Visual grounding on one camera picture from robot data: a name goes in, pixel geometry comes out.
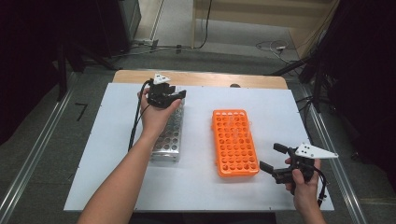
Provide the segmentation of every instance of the white tabletop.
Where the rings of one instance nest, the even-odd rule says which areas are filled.
[[[127,153],[140,88],[140,84],[108,84],[65,211],[81,211]],[[187,90],[180,161],[149,163],[135,210],[294,210],[292,195],[263,171],[252,177],[220,177],[210,129],[213,110],[246,110],[258,160],[285,168],[288,155],[273,150],[273,144],[297,147],[309,142],[291,91],[193,86],[180,89]],[[140,133],[139,124],[136,138]],[[327,195],[321,209],[333,210]]]

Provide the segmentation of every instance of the metal frame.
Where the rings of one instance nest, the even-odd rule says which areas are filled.
[[[311,91],[305,85],[301,85],[301,86],[302,86],[302,91],[304,93],[304,97],[312,95]],[[324,148],[328,149],[330,152],[337,153],[321,114],[317,113],[315,108],[313,107],[310,107],[309,111],[311,118],[315,123],[320,140]],[[334,173],[335,179],[337,180],[338,186],[341,190],[341,193],[343,194],[346,207],[353,220],[353,223],[356,224],[368,223],[361,209],[361,205],[359,203],[358,197],[355,194],[355,190],[353,189],[351,183],[349,182],[349,178],[347,177],[347,173],[340,159],[339,158],[331,159],[329,160],[329,162],[332,167],[332,171]]]
[[[35,170],[35,167],[40,161],[41,155],[46,149],[48,141],[50,140],[52,133],[55,130],[56,125],[58,124],[58,121],[67,106],[67,103],[69,102],[70,96],[74,91],[77,81],[78,75],[76,73],[72,73],[68,80],[70,87],[69,90],[65,93],[65,97],[62,99],[62,101],[56,103],[46,125],[35,141],[35,144],[26,158],[22,168],[9,186],[5,198],[0,206],[0,224],[8,223],[8,220],[10,219],[12,212],[18,203],[18,200],[22,196],[23,191],[30,180],[30,177]]]

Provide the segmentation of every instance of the wooden table edge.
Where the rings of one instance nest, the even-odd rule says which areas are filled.
[[[288,89],[283,77],[166,70],[120,70],[114,75],[113,83],[143,84],[156,73],[171,78],[171,85],[230,87],[237,84],[241,88]]]

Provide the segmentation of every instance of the finger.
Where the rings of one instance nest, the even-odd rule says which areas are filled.
[[[143,95],[146,95],[147,93],[149,93],[149,88],[145,88],[145,89],[143,90]]]
[[[142,96],[140,95],[140,91],[137,93],[137,98],[141,98],[141,103],[140,103],[140,107],[142,108],[146,108],[148,106],[148,99],[146,97],[146,94],[149,93],[149,88],[145,88],[143,89],[143,94]]]
[[[315,159],[315,163],[314,163],[314,166],[318,169],[318,170],[320,170],[320,159]],[[318,172],[314,172],[314,175],[312,176],[312,178],[311,178],[311,181],[313,182],[313,183],[318,183],[318,180],[319,180],[319,174],[318,174]]]
[[[304,177],[301,171],[299,169],[294,169],[292,173],[293,173],[293,180],[296,183],[296,185],[302,185],[304,183]]]
[[[292,184],[291,183],[285,184],[285,187],[286,187],[286,190],[291,191]]]
[[[166,110],[168,110],[169,114],[172,114],[173,112],[175,112],[175,110],[177,110],[180,104],[181,104],[181,100],[177,99],[174,102],[172,102],[172,104],[170,104],[168,108],[166,108]]]
[[[285,163],[286,163],[286,164],[291,164],[291,158],[287,158],[287,159],[285,160]]]
[[[318,170],[320,170],[320,164],[321,164],[320,159],[315,159],[314,166],[317,167]]]

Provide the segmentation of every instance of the orange test tube rack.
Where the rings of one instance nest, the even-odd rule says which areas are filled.
[[[212,130],[215,136],[216,165],[220,176],[246,176],[259,172],[245,110],[214,110]]]

